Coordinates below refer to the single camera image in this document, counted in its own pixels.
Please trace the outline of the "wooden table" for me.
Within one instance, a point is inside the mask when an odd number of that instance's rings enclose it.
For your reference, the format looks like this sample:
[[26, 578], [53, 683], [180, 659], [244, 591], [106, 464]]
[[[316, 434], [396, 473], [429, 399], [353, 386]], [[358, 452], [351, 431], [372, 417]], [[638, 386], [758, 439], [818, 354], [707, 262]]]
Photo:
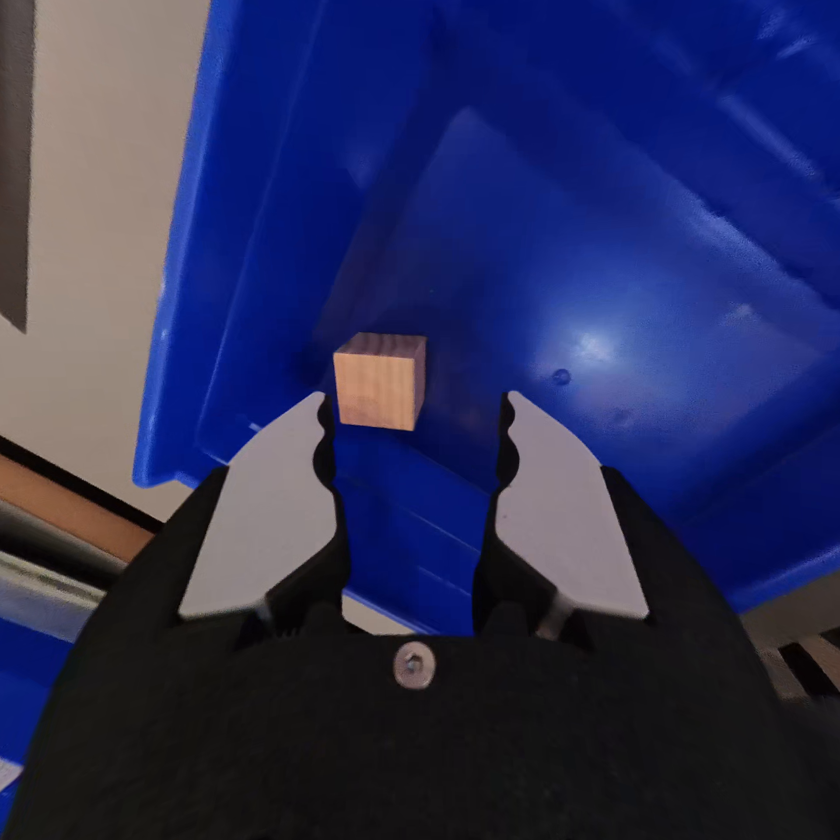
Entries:
[[1, 616], [73, 643], [160, 520], [1, 437]]

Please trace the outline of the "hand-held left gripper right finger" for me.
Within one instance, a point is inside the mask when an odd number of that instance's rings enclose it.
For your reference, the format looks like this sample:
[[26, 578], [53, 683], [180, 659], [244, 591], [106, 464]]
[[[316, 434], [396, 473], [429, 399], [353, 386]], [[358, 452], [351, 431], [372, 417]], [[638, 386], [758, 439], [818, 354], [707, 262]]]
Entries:
[[501, 396], [498, 434], [497, 487], [472, 584], [474, 635], [508, 605], [531, 637], [561, 637], [576, 613], [648, 619], [599, 459], [518, 391]]

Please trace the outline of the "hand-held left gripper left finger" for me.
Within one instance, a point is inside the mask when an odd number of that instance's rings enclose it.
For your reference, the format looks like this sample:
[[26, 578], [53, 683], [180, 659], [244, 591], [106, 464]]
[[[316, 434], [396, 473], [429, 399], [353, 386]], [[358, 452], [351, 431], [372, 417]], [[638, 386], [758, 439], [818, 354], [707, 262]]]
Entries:
[[350, 541], [333, 439], [330, 398], [312, 392], [233, 457], [178, 609], [182, 620], [250, 613], [276, 634], [345, 632]]

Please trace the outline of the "wooden cube blue stripe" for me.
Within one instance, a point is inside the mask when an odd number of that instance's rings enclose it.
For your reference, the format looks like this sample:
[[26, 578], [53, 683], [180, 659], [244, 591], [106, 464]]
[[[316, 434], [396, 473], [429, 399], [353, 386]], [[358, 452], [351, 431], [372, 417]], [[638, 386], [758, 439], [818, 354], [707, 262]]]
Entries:
[[343, 425], [412, 432], [424, 405], [427, 338], [358, 332], [334, 351]]

